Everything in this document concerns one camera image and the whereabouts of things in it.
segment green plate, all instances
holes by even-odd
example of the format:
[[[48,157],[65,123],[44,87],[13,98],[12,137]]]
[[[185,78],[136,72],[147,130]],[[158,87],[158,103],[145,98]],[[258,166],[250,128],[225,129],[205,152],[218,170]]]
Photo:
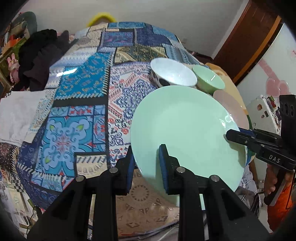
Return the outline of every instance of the green plate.
[[[170,156],[196,175],[218,175],[235,191],[245,167],[245,148],[228,142],[229,129],[239,130],[226,109],[211,96],[190,87],[171,85],[148,94],[138,105],[131,124],[131,147],[143,177],[168,201],[158,148],[166,144]],[[201,198],[202,209],[205,209]]]

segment green bowl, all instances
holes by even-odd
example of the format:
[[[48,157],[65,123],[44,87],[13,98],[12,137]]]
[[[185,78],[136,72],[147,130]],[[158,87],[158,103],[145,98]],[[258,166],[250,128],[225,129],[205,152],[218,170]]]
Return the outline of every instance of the green bowl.
[[[192,71],[197,76],[197,87],[203,92],[213,95],[216,90],[225,88],[225,83],[214,71],[201,65],[195,65]]]

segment pink plate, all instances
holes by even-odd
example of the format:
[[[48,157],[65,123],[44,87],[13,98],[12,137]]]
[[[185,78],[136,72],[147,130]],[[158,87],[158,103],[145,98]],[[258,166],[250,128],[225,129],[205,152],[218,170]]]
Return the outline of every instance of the pink plate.
[[[235,98],[223,90],[216,90],[213,98],[230,113],[238,127],[249,129],[248,118]]]

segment metal screw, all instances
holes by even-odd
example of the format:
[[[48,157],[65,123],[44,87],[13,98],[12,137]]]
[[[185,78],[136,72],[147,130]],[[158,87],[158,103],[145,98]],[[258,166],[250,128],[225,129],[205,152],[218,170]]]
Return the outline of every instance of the metal screw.
[[[220,178],[217,175],[212,175],[211,176],[212,181],[217,182],[220,180]]]
[[[75,178],[76,182],[82,182],[84,180],[84,176],[79,175]]]
[[[177,172],[184,173],[185,172],[185,168],[184,167],[177,167]]]
[[[117,167],[111,167],[109,169],[109,172],[111,172],[111,173],[117,173],[118,172],[118,168]]]

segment refrigerator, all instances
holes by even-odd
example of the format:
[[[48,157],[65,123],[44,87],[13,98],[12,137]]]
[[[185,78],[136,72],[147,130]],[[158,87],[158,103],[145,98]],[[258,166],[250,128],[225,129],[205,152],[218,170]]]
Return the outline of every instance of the refrigerator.
[[[287,25],[282,26],[270,48],[237,89],[253,122],[259,122],[255,115],[258,105],[254,104],[254,101],[258,101],[260,96],[273,96],[275,104],[279,106],[279,95],[296,94],[296,40]],[[272,126],[270,118],[262,118],[260,126]],[[275,128],[271,127],[267,131],[276,133],[274,130]],[[255,159],[255,165],[258,179],[263,180],[266,163]]]

